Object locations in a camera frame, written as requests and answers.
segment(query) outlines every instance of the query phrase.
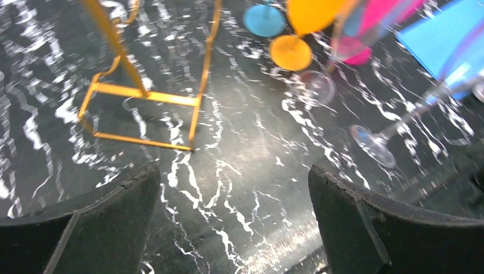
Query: yellow disc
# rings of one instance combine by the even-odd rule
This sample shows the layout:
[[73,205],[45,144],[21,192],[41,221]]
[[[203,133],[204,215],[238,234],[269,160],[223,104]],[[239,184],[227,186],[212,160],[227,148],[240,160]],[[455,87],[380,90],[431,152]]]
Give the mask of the yellow disc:
[[296,35],[302,36],[329,26],[344,3],[345,0],[287,0],[287,16]]
[[289,71],[303,70],[313,59],[309,45],[301,38],[290,35],[279,36],[269,46],[274,63]]

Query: orange metal stand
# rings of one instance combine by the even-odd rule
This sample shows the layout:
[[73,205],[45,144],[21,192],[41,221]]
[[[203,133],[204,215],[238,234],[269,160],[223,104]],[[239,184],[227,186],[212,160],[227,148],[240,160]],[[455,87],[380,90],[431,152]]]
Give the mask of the orange metal stand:
[[[92,77],[91,85],[87,90],[86,97],[82,102],[82,105],[80,107],[79,114],[78,114],[79,121],[84,126],[84,128],[97,138],[145,144],[148,146],[173,148],[177,150],[193,150],[195,130],[197,126],[201,99],[203,96],[203,92],[205,91],[205,87],[207,85],[208,73],[210,71],[210,60],[211,60],[212,50],[213,50],[213,40],[219,28],[222,0],[215,0],[215,8],[213,12],[213,23],[212,23],[210,35],[207,38],[207,41],[205,44],[206,52],[205,52],[203,71],[202,71],[201,81],[200,81],[200,90],[196,98],[166,94],[166,93],[156,92],[156,91],[147,91],[142,84],[141,77],[139,76],[136,68],[128,60],[126,56],[127,52],[120,42],[116,25],[118,23],[121,23],[121,21],[117,19],[111,22],[103,6],[101,6],[101,4],[99,3],[99,0],[82,0],[82,3],[85,5],[86,9],[90,12],[92,18],[99,26],[101,32],[106,36],[108,44],[112,47],[112,49],[117,54],[116,58],[114,58],[112,62],[111,68],[108,71],[97,73],[96,75],[94,75],[94,77]],[[131,22],[134,21],[138,13],[138,4],[139,4],[139,0],[136,1],[136,3],[133,5],[129,19],[126,22],[122,22],[122,23],[130,24]],[[124,67],[125,71],[127,72],[128,76],[131,78],[133,83],[135,84],[136,88],[99,82],[100,77],[110,75],[111,73],[113,73],[118,68],[119,64],[121,64]],[[139,98],[144,100],[151,100],[156,102],[172,103],[172,104],[179,104],[183,106],[193,107],[192,122],[190,125],[190,132],[188,136],[189,146],[178,146],[178,145],[169,144],[169,143],[144,140],[140,138],[132,138],[127,136],[95,131],[93,126],[84,117],[84,114],[88,108],[89,101],[91,100],[93,92],[101,92],[105,94],[112,94],[112,95],[123,96],[123,97],[133,97],[133,98]]]

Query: blue disc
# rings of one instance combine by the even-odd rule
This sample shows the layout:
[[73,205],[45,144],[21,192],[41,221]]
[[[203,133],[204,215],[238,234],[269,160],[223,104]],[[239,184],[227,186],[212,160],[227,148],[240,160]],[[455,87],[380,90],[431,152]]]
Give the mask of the blue disc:
[[244,14],[244,25],[248,31],[261,37],[275,37],[286,27],[283,13],[269,5],[255,5]]

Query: black marble floor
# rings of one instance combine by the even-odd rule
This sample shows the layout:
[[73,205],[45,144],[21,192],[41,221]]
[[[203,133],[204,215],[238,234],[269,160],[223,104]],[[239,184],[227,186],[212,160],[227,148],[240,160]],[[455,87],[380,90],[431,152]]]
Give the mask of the black marble floor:
[[[127,14],[125,2],[101,2],[112,16]],[[196,151],[94,139],[76,114],[90,78],[109,67],[112,54],[82,5],[0,3],[0,211],[22,216],[156,161],[162,194],[143,273],[284,272],[321,246],[307,187],[313,163],[392,196],[483,137],[481,104],[445,102],[390,141],[397,168],[379,166],[352,141],[348,127],[382,129],[432,83],[394,35],[374,46],[369,64],[333,73],[337,94],[327,107],[308,108],[287,91],[293,74],[270,60],[270,40],[254,37],[241,23],[244,10],[258,2],[226,0]],[[123,36],[144,84],[196,94],[214,1],[142,4]],[[437,6],[428,0],[412,20],[432,16]],[[306,40],[314,51],[311,68],[322,69],[328,37]],[[119,72],[108,80],[129,84],[125,78]],[[107,132],[182,144],[191,111],[98,94],[89,114]],[[323,266],[323,259],[314,263]]]

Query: clear plastic glass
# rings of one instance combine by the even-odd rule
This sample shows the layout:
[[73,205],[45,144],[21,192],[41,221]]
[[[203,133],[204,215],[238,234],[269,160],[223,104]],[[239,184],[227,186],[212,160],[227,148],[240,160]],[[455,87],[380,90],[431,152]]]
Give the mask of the clear plastic glass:
[[417,0],[347,0],[336,17],[331,54],[325,70],[304,71],[301,73],[301,80],[291,87],[299,100],[310,102],[309,105],[314,107],[329,103],[334,96],[335,87],[330,74],[336,64],[378,42],[387,33],[387,28],[407,13],[415,1]]
[[414,118],[436,106],[441,100],[452,96],[462,99],[470,90],[484,80],[484,19],[454,49],[441,71],[437,85],[427,90],[415,108],[399,121],[379,133],[353,125],[351,136],[358,145],[379,164],[393,168],[395,157],[387,148],[387,142],[398,129]]

